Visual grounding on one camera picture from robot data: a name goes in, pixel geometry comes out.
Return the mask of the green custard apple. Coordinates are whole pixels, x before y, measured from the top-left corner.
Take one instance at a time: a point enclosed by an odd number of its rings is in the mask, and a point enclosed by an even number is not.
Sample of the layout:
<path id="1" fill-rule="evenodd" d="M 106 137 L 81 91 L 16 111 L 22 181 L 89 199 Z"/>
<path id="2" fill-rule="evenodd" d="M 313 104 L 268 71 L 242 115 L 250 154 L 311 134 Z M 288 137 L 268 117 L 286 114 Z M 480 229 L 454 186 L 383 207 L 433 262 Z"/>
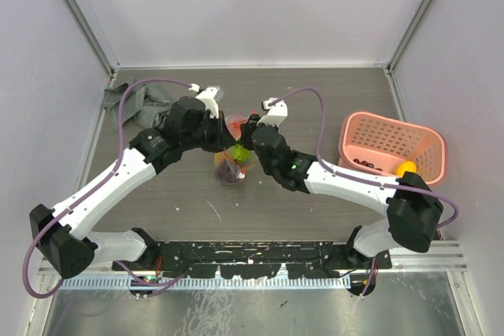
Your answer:
<path id="1" fill-rule="evenodd" d="M 245 164 L 250 158 L 250 151 L 237 144 L 229 149 L 229 155 L 237 164 Z"/>

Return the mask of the pink plastic basket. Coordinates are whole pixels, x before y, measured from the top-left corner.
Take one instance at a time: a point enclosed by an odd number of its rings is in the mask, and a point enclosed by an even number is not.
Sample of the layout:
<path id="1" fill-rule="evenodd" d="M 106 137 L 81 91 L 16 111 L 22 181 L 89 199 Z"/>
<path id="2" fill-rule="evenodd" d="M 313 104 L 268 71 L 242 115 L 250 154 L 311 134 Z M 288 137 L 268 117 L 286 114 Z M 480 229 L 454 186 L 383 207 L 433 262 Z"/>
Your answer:
<path id="1" fill-rule="evenodd" d="M 355 164 L 368 161 L 377 171 Z M 447 175 L 447 144 L 440 133 L 416 124 L 357 111 L 343 121 L 339 137 L 338 166 L 361 172 L 393 176 L 403 161 L 413 161 L 417 174 L 429 186 L 440 184 Z"/>

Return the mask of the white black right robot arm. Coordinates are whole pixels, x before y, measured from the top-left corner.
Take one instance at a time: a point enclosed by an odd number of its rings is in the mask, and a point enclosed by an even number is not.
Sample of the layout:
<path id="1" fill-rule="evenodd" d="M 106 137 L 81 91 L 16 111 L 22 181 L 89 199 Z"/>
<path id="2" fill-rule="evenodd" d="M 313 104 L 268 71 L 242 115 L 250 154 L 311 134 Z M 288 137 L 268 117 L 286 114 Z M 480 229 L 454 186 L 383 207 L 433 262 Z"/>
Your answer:
<path id="1" fill-rule="evenodd" d="M 329 164 L 293 150 L 278 128 L 263 124 L 258 115 L 250 116 L 240 131 L 241 145 L 256 153 L 264 173 L 284 189 L 341 198 L 382 216 L 352 231 L 343 249 L 352 267 L 368 268 L 376 255 L 393 248 L 429 250 L 443 206 L 418 174 L 374 176 Z"/>

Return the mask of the aluminium front rail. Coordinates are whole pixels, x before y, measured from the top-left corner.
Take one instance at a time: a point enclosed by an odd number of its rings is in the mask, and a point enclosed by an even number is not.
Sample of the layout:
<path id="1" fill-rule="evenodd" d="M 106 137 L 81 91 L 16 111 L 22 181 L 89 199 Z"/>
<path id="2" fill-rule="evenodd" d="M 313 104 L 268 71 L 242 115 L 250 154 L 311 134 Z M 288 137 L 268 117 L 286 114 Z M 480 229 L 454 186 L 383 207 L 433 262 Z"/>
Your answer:
<path id="1" fill-rule="evenodd" d="M 394 248 L 380 253 L 376 258 L 380 271 L 400 272 L 435 272 L 435 271 L 465 271 L 467 269 L 461 248 L 456 241 L 434 241 L 426 253 L 415 253 L 404 248 Z M 353 272 L 363 273 L 365 270 L 354 269 Z M 134 271 L 148 273 L 153 271 Z M 283 268 L 280 273 L 287 274 Z"/>

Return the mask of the dark red grape bunch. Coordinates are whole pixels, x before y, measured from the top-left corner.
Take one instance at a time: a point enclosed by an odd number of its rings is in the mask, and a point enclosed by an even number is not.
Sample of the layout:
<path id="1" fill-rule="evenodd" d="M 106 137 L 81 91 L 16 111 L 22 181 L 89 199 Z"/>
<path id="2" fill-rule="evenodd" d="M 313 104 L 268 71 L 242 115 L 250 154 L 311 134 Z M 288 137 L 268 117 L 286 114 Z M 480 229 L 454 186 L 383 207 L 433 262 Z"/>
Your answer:
<path id="1" fill-rule="evenodd" d="M 222 160 L 213 171 L 213 177 L 220 185 L 237 184 L 240 181 L 239 174 L 239 169 L 227 160 Z"/>

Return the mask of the green crumpled cloth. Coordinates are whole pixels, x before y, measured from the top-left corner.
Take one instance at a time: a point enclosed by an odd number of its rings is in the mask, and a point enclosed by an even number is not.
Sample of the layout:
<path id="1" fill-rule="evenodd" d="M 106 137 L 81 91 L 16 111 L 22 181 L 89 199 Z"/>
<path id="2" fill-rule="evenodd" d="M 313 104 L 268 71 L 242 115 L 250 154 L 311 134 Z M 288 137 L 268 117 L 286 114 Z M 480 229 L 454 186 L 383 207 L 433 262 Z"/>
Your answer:
<path id="1" fill-rule="evenodd" d="M 160 123 L 161 115 L 172 106 L 172 99 L 156 81 L 151 80 L 135 86 L 128 93 L 122 116 L 119 116 L 120 99 L 130 86 L 130 83 L 123 83 L 104 91 L 101 107 L 110 113 L 113 131 L 118 131 L 121 124 L 130 120 L 142 128 L 154 127 Z"/>

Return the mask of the watermelon slice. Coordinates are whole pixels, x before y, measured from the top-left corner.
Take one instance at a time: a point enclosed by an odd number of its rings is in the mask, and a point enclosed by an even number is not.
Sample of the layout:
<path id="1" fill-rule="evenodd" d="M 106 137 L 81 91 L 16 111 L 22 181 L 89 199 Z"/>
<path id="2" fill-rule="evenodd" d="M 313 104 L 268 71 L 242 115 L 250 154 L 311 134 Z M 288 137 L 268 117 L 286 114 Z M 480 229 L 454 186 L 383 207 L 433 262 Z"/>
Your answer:
<path id="1" fill-rule="evenodd" d="M 226 126 L 235 140 L 241 138 L 241 125 L 247 122 L 247 118 L 240 115 L 230 115 L 225 118 Z"/>

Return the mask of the orange mango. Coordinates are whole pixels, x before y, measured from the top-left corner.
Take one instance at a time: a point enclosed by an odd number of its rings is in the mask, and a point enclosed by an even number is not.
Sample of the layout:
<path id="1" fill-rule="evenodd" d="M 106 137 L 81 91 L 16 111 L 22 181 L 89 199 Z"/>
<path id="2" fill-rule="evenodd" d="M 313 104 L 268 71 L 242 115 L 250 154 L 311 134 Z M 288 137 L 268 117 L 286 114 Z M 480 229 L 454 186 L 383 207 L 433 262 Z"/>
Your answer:
<path id="1" fill-rule="evenodd" d="M 412 173 L 417 172 L 417 165 L 413 161 L 403 161 L 395 168 L 394 175 L 398 177 L 403 177 L 404 174 L 407 172 Z"/>
<path id="2" fill-rule="evenodd" d="M 224 152 L 219 152 L 214 154 L 213 164 L 216 168 L 220 166 L 222 161 L 226 159 Z"/>

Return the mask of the aluminium left frame post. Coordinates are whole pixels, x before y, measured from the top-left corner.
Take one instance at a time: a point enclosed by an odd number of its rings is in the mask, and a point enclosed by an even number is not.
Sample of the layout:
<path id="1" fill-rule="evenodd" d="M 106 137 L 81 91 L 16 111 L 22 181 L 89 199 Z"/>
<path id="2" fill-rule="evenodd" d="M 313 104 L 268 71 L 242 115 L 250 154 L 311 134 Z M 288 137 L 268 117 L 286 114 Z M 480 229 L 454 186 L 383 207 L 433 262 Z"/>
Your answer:
<path id="1" fill-rule="evenodd" d="M 102 67 L 110 74 L 116 74 L 120 63 L 106 38 L 89 0 L 63 0 L 74 21 L 83 32 L 90 48 Z"/>

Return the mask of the clear zip top bag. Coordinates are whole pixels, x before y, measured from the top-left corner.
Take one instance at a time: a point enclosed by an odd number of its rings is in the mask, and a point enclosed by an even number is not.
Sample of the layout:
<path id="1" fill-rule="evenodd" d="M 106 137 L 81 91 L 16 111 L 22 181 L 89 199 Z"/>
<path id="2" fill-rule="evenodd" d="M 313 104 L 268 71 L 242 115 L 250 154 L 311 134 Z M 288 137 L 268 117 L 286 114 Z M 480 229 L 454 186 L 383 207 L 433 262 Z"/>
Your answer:
<path id="1" fill-rule="evenodd" d="M 245 116 L 238 114 L 225 117 L 226 126 L 236 140 L 236 144 L 214 155 L 213 180 L 217 184 L 237 185 L 246 178 L 248 171 L 258 164 L 257 155 L 240 143 L 240 127 L 246 121 Z"/>

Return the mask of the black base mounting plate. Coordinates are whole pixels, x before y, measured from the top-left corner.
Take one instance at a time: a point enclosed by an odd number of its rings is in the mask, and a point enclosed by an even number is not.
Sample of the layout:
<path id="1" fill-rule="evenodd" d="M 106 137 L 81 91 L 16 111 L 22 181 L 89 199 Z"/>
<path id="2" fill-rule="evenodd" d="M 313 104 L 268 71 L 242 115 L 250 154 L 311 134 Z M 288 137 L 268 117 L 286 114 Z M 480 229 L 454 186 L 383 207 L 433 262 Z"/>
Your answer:
<path id="1" fill-rule="evenodd" d="M 271 279 L 284 268 L 289 279 L 332 279 L 368 269 L 371 262 L 352 261 L 337 242 L 159 242 L 151 262 L 124 264 L 131 271 L 158 270 L 166 278 Z"/>

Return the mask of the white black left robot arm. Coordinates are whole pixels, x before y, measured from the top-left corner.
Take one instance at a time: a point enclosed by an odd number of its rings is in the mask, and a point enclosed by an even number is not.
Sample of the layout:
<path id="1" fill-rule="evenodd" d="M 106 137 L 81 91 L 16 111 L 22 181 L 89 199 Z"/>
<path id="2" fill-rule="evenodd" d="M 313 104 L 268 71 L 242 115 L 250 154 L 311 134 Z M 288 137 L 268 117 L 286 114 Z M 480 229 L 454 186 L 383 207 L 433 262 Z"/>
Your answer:
<path id="1" fill-rule="evenodd" d="M 144 230 L 95 232 L 95 224 L 135 188 L 178 162 L 184 152 L 218 153 L 234 144 L 222 112 L 212 114 L 200 99 L 181 98 L 161 125 L 138 133 L 116 162 L 78 193 L 52 208 L 37 205 L 31 210 L 38 250 L 63 279 L 92 264 L 116 260 L 151 269 L 158 260 L 158 247 Z"/>

